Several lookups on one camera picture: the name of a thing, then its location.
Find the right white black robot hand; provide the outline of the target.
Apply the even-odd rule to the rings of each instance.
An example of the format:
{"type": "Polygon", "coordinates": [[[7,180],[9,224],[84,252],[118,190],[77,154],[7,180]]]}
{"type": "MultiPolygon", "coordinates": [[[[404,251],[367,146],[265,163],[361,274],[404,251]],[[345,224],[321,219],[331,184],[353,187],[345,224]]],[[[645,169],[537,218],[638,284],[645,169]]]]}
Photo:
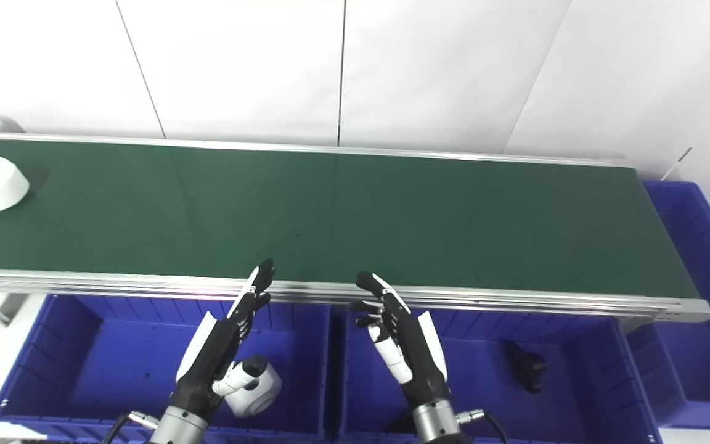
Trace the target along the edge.
{"type": "Polygon", "coordinates": [[[372,293],[376,301],[351,304],[350,308],[360,314],[355,325],[366,329],[389,372],[402,387],[410,409],[450,401],[444,357],[434,354],[422,319],[413,315],[397,290],[375,273],[358,272],[356,284],[372,293]]]}

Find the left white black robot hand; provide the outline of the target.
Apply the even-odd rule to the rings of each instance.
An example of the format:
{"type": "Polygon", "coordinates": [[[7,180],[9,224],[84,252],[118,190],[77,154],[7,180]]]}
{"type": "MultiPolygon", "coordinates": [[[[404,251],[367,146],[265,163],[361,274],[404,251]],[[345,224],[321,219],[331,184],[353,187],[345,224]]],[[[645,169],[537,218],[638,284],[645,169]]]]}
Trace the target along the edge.
{"type": "Polygon", "coordinates": [[[251,272],[226,317],[206,318],[199,325],[200,331],[206,332],[205,340],[181,372],[169,407],[209,422],[224,397],[262,378],[269,366],[266,357],[236,360],[235,356],[253,328],[256,313],[271,300],[267,288],[274,273],[274,260],[265,259],[251,272]]]}

